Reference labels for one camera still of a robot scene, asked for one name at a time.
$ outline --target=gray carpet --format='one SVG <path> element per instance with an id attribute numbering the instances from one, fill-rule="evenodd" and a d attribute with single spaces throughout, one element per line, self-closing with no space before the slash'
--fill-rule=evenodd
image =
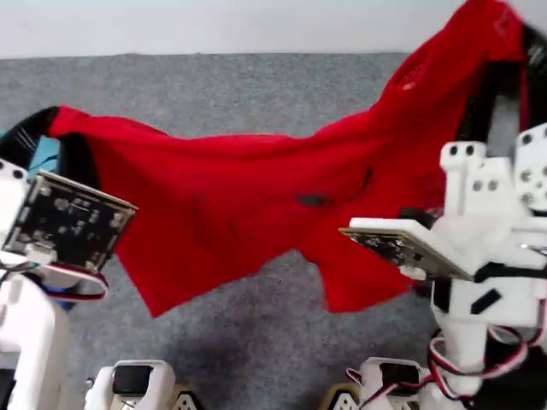
<path id="1" fill-rule="evenodd" d="M 303 136 L 368 108 L 402 60 L 381 54 L 0 61 L 0 126 L 66 103 L 190 137 Z M 210 410 L 314 409 L 330 384 L 344 381 L 345 367 L 368 356 L 423 360 L 433 329 L 426 303 L 414 295 L 360 313 L 325 312 L 320 276 L 297 252 L 159 319 L 150 318 L 116 261 L 105 275 L 111 297 L 70 313 L 73 382 L 82 386 L 119 359 L 164 359 Z"/>

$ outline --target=wall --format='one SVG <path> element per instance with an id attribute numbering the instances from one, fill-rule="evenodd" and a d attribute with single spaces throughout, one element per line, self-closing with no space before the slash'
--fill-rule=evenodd
<path id="1" fill-rule="evenodd" d="M 461 2 L 2 0 L 0 58 L 411 51 L 434 34 Z M 511 3 L 547 32 L 545 0 Z"/>

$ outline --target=red fabric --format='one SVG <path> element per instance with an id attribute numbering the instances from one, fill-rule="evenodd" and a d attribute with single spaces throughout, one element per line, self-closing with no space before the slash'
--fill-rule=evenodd
<path id="1" fill-rule="evenodd" d="M 454 138 L 485 62 L 522 58 L 521 28 L 505 3 L 468 1 L 404 62 L 373 107 L 308 138 L 183 140 L 66 107 L 50 135 L 85 134 L 103 189 L 140 207 L 117 251 L 152 315 L 289 249 L 317 264 L 331 311 L 363 309 L 409 281 L 338 228 L 352 216 L 442 207 L 439 151 Z M 302 204 L 307 194 L 325 201 Z"/>

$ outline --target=circuit board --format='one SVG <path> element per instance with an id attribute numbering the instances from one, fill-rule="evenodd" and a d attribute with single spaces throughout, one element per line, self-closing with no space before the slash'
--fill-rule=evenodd
<path id="1" fill-rule="evenodd" d="M 352 227 L 340 228 L 339 231 L 398 267 L 419 267 L 432 278 L 471 280 L 457 265 L 406 231 Z"/>
<path id="2" fill-rule="evenodd" d="M 137 208 L 54 173 L 39 171 L 3 249 L 28 245 L 56 253 L 56 264 L 100 272 Z"/>

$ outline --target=white robot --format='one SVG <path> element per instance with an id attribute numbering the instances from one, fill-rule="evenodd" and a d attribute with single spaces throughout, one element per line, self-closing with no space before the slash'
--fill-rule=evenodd
<path id="1" fill-rule="evenodd" d="M 360 371 L 349 370 L 359 398 L 341 395 L 333 409 L 475 408 L 485 381 L 520 369 L 539 349 L 547 328 L 545 153 L 547 124 L 518 137 L 514 164 L 487 158 L 484 143 L 448 143 L 440 157 L 444 214 L 432 225 L 417 214 L 354 218 L 340 230 L 398 265 L 401 274 L 432 279 L 440 332 L 430 342 L 427 368 L 372 358 Z M 531 330 L 527 336 L 525 329 Z M 488 360 L 489 340 L 508 351 L 498 362 Z"/>
<path id="2" fill-rule="evenodd" d="M 47 172 L 29 184 L 24 167 L 2 159 L 0 192 L 0 353 L 18 355 L 16 366 L 0 369 L 0 409 L 199 410 L 196 397 L 176 386 L 173 369 L 159 360 L 104 367 L 85 399 L 65 380 L 68 317 L 56 299 L 107 295 L 100 268 L 137 209 Z M 63 255 L 63 247 L 72 246 L 63 245 L 63 237 L 88 241 L 74 246 L 91 250 L 85 263 Z M 97 291 L 53 290 L 78 281 Z"/>

